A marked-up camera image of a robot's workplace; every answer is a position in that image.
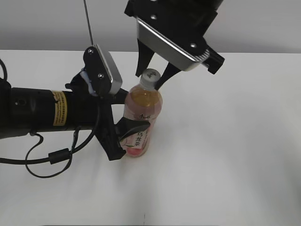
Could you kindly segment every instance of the robotic arm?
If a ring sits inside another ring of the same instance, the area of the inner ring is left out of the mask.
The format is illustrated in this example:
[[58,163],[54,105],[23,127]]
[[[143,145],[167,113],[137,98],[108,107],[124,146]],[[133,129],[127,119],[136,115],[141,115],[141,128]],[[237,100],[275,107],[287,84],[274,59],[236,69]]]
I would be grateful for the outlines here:
[[[155,52],[169,62],[156,85],[157,90],[178,72],[192,70],[199,64],[216,73],[224,58],[207,45],[203,36],[222,1],[129,0],[125,13],[136,18],[138,30],[136,76],[148,67]],[[65,85],[70,91],[11,88],[5,65],[0,60],[4,72],[4,79],[0,79],[0,139],[30,133],[40,137],[35,148],[43,141],[41,132],[75,131],[71,150],[65,148],[44,159],[28,160],[32,148],[25,160],[0,158],[0,163],[22,164],[28,169],[30,164],[69,160],[66,170],[72,155],[94,136],[109,160],[118,160],[126,153],[120,141],[149,127],[148,122],[126,118],[114,124],[111,105],[124,104],[127,91],[121,89],[122,78],[109,52],[92,45],[85,50],[83,60],[85,67]],[[76,146],[80,130],[92,131]]]

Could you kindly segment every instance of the bottle label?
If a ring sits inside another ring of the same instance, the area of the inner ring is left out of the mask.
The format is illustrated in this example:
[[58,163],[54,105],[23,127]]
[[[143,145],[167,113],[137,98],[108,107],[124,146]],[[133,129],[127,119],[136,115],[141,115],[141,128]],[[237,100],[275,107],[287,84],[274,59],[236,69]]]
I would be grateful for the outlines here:
[[130,156],[139,156],[142,154],[150,138],[152,128],[156,121],[156,115],[148,115],[146,117],[140,115],[139,120],[149,121],[150,127],[145,131],[133,134],[125,138],[121,142],[121,146],[127,151],[127,154]]
[[67,99],[62,91],[52,91],[55,99],[55,118],[53,126],[64,126],[67,120]]
[[139,132],[133,135],[132,147],[140,149],[146,139],[146,131]]

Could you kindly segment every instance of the bottle cap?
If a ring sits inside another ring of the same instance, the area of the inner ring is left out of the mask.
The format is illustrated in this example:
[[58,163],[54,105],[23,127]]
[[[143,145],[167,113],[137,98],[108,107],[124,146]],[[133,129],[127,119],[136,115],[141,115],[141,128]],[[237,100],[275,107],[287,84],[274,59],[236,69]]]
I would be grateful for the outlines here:
[[146,89],[155,89],[156,83],[161,78],[161,75],[155,69],[146,69],[141,76],[140,83]]

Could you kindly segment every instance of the white table surface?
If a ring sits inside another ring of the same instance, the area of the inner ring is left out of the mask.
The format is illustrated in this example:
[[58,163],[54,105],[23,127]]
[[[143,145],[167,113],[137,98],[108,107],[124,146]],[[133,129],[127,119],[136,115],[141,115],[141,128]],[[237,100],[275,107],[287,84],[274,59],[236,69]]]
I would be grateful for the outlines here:
[[[83,67],[82,54],[0,51],[13,87],[54,90]],[[123,88],[137,84],[137,53],[112,56]],[[200,66],[165,84],[141,158],[109,162],[94,138],[52,179],[0,164],[0,225],[300,226],[301,55],[223,56],[214,76]],[[165,66],[160,57],[151,63],[160,72]],[[118,121],[123,107],[113,111]],[[72,142],[72,132],[44,135],[31,158]],[[24,159],[37,140],[0,140],[0,157]],[[47,175],[64,164],[31,168]]]

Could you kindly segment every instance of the yellow warning label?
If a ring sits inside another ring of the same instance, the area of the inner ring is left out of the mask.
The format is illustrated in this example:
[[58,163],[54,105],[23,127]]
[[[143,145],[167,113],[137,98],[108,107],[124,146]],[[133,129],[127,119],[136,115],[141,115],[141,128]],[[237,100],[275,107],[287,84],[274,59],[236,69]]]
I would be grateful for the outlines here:
[[67,120],[67,99],[62,91],[52,91],[55,99],[55,119],[53,126],[64,126]]

